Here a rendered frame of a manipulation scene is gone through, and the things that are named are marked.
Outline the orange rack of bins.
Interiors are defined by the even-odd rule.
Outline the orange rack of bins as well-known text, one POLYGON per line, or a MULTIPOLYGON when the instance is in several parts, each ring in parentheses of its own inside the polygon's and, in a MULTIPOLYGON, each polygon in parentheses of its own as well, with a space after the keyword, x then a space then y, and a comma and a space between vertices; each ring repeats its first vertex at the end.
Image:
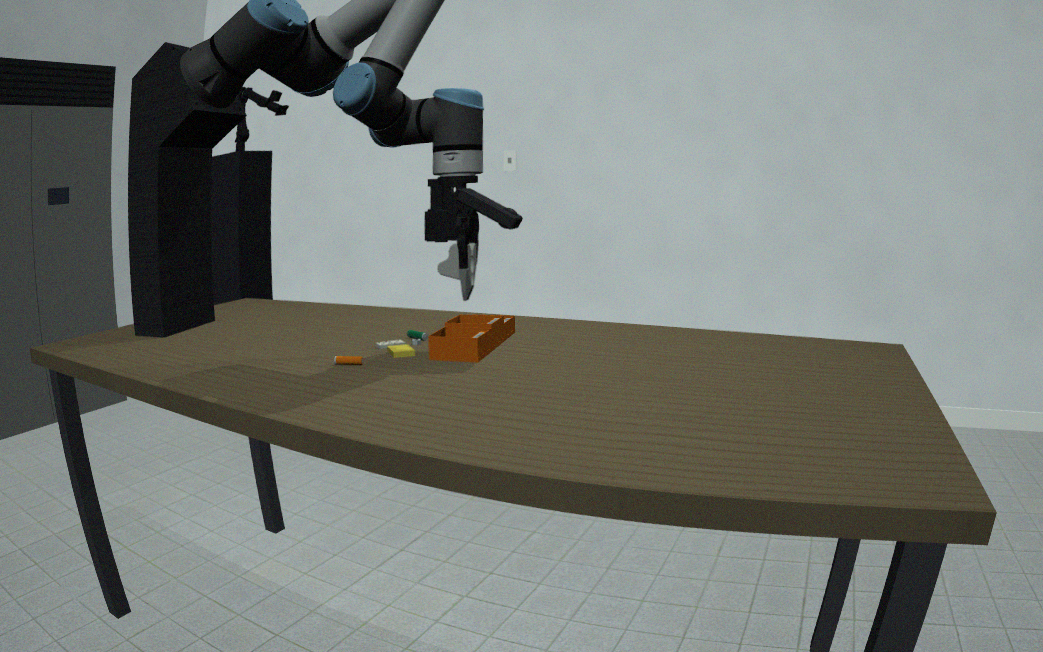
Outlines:
POLYGON ((428 336, 430 360, 480 362, 513 334, 515 316, 458 315, 428 336))

